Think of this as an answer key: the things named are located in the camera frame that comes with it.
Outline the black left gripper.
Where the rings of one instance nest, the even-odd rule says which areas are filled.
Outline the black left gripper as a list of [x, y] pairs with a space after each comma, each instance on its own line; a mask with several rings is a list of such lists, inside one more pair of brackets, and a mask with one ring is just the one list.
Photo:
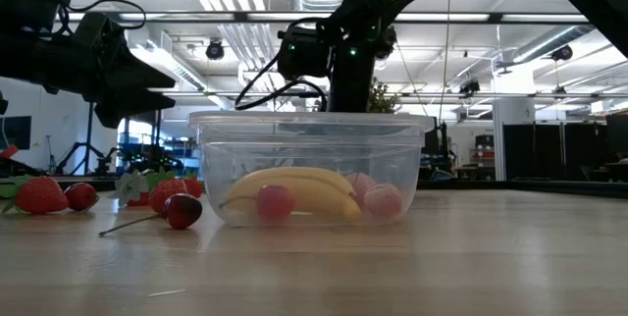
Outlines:
[[124, 118], [176, 104], [174, 99], [146, 88], [112, 90], [107, 77], [116, 67], [133, 84], [176, 81], [135, 57], [127, 47], [124, 28], [104, 14], [85, 14], [73, 35], [56, 37], [52, 44], [44, 89], [52, 94], [64, 90], [85, 100], [97, 100], [95, 114], [103, 127], [116, 128]]

